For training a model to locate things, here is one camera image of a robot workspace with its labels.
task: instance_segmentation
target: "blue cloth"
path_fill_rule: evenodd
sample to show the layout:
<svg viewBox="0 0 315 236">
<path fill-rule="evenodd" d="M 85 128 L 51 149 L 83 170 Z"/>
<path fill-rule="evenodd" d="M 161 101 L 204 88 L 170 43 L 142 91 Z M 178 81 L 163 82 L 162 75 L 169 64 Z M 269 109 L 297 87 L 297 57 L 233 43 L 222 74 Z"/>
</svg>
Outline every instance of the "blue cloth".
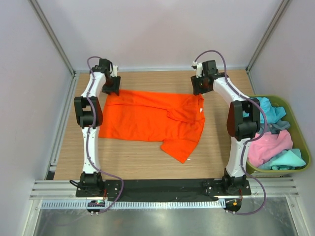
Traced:
<svg viewBox="0 0 315 236">
<path fill-rule="evenodd" d="M 268 124 L 266 132 L 271 132 L 272 134 L 279 134 L 281 130 L 289 129 L 291 127 L 290 123 L 288 121 L 279 120 L 275 124 Z M 264 129 L 264 125 L 260 125 L 260 130 L 258 131 L 258 134 L 261 134 Z"/>
<path fill-rule="evenodd" d="M 284 150 L 259 166 L 262 170 L 293 170 L 295 167 L 305 166 L 300 149 Z"/>
<path fill-rule="evenodd" d="M 264 111 L 267 123 L 268 124 L 275 124 L 277 123 L 282 117 L 286 115 L 284 107 L 273 107 L 268 98 L 266 97 L 257 97 L 260 102 L 260 107 Z M 243 113 L 243 117 L 248 117 L 249 114 Z M 260 123 L 264 123 L 264 118 L 262 113 L 260 113 Z"/>
</svg>

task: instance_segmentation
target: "wooden tabletop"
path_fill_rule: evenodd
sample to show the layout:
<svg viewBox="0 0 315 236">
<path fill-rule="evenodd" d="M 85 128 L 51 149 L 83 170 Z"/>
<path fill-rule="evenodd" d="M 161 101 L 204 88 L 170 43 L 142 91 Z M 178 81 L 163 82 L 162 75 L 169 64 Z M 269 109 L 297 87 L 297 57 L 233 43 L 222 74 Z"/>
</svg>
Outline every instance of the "wooden tabletop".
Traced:
<svg viewBox="0 0 315 236">
<path fill-rule="evenodd" d="M 121 89 L 192 94 L 193 71 L 120 72 Z M 245 70 L 229 70 L 234 85 L 252 95 Z M 87 86 L 89 74 L 81 73 L 75 91 L 80 96 Z M 101 108 L 107 95 L 101 93 Z M 198 146 L 188 161 L 181 164 L 160 149 L 162 142 L 98 140 L 102 170 L 123 179 L 219 178 L 228 163 L 231 140 L 226 130 L 228 105 L 212 91 L 204 95 L 205 126 Z M 83 137 L 76 123 L 73 104 L 63 138 L 55 180 L 79 179 L 83 167 Z"/>
</svg>

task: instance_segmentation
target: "pile of clothes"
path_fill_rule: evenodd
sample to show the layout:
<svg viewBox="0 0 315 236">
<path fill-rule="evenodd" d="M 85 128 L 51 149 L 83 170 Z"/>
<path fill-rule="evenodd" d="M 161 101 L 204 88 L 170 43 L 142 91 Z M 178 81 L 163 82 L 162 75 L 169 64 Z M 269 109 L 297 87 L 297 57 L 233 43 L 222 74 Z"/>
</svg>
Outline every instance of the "pile of clothes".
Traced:
<svg viewBox="0 0 315 236">
<path fill-rule="evenodd" d="M 258 97 L 260 107 L 267 118 L 267 131 L 258 140 L 251 143 L 248 160 L 256 168 L 262 170 L 293 170 L 306 165 L 300 149 L 293 148 L 290 133 L 290 123 L 282 121 L 286 113 L 283 107 L 273 107 L 266 97 Z M 264 119 L 260 114 L 260 131 L 262 133 Z"/>
</svg>

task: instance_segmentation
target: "gray cloth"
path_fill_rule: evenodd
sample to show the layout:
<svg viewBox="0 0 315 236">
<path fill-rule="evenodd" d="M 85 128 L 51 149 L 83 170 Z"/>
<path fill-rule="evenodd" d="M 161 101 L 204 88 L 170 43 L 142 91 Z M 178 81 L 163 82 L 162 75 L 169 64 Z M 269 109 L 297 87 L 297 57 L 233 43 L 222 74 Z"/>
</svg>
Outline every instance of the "gray cloth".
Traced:
<svg viewBox="0 0 315 236">
<path fill-rule="evenodd" d="M 270 131 L 272 134 L 279 134 L 281 130 L 289 129 L 290 127 L 291 127 L 291 125 L 288 121 L 279 120 L 275 124 L 268 124 L 266 132 Z M 264 125 L 261 124 L 261 127 L 260 127 L 258 134 L 262 133 L 263 128 L 264 128 Z"/>
</svg>

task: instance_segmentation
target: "green laundry basket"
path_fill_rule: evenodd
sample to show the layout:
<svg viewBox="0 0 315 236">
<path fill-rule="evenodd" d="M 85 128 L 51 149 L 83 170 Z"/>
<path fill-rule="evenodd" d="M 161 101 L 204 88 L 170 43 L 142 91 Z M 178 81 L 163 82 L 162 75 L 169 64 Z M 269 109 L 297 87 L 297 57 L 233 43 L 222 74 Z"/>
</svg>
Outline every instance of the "green laundry basket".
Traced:
<svg viewBox="0 0 315 236">
<path fill-rule="evenodd" d="M 267 97 L 270 100 L 272 106 L 284 107 L 286 115 L 281 120 L 288 121 L 291 124 L 291 127 L 288 129 L 288 131 L 292 137 L 293 148 L 299 148 L 301 150 L 302 159 L 306 162 L 306 165 L 303 167 L 297 167 L 295 170 L 274 171 L 258 169 L 254 167 L 249 161 L 247 161 L 247 172 L 255 177 L 280 177 L 287 174 L 297 173 L 306 170 L 311 164 L 310 151 L 305 143 L 300 127 L 294 117 L 293 111 L 289 104 L 282 98 L 274 95 L 255 95 L 251 97 Z"/>
</svg>

